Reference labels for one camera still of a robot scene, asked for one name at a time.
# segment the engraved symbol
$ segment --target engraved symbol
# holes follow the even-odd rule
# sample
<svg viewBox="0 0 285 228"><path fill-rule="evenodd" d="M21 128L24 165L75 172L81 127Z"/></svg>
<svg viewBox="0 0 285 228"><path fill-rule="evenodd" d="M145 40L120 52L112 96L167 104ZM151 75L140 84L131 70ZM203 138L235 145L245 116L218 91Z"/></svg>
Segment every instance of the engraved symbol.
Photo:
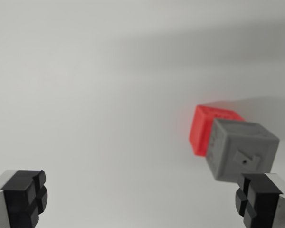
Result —
<svg viewBox="0 0 285 228"><path fill-rule="evenodd" d="M242 167L251 171L255 171L261 162L261 157L253 155L252 158L249 158L242 151L237 150L236 154L233 157L233 160L236 163L240 164Z"/></svg>

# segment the block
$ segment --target block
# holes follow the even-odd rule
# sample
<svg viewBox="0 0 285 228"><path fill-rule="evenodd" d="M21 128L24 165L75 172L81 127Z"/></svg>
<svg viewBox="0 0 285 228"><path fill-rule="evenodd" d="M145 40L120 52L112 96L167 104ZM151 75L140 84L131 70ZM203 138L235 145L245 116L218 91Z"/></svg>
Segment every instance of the block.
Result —
<svg viewBox="0 0 285 228"><path fill-rule="evenodd" d="M278 145L260 124L214 119L206 160L216 180L237 182L242 173L270 172Z"/></svg>
<svg viewBox="0 0 285 228"><path fill-rule="evenodd" d="M236 208L246 228L285 228L285 182L273 173L241 174Z"/></svg>
<svg viewBox="0 0 285 228"><path fill-rule="evenodd" d="M44 171L6 171L0 176L0 228L34 228L48 200Z"/></svg>
<svg viewBox="0 0 285 228"><path fill-rule="evenodd" d="M212 108L203 105L196 106L189 141L192 145L194 154L197 156L206 156L209 136L214 118L239 121L244 120L236 112L231 110Z"/></svg>

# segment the black gripper pad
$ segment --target black gripper pad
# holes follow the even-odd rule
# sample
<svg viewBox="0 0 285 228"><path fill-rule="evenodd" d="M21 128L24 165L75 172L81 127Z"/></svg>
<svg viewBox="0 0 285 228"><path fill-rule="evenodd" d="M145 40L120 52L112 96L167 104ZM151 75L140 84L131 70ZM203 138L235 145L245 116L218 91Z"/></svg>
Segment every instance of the black gripper pad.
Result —
<svg viewBox="0 0 285 228"><path fill-rule="evenodd" d="M272 228L280 189L266 174L242 174L236 207L247 228Z"/></svg>
<svg viewBox="0 0 285 228"><path fill-rule="evenodd" d="M48 191L41 171L17 171L2 187L11 228L34 228L44 212Z"/></svg>

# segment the red cube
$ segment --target red cube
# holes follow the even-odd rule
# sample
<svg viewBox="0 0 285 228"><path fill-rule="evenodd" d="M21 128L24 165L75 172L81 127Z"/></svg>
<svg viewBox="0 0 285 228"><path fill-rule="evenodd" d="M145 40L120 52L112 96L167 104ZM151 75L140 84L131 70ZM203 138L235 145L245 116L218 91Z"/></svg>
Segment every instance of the red cube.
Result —
<svg viewBox="0 0 285 228"><path fill-rule="evenodd" d="M198 105L192 122L189 141L194 154L206 156L212 122L214 118L242 120L244 119L234 111Z"/></svg>

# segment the gray block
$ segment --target gray block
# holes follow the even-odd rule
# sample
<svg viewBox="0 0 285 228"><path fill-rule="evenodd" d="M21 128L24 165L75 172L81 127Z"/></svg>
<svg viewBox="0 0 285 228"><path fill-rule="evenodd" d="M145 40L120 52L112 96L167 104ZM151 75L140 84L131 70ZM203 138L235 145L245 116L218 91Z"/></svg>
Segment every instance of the gray block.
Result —
<svg viewBox="0 0 285 228"><path fill-rule="evenodd" d="M214 119L206 160L216 180L237 182L241 173L268 173L279 139L257 123Z"/></svg>

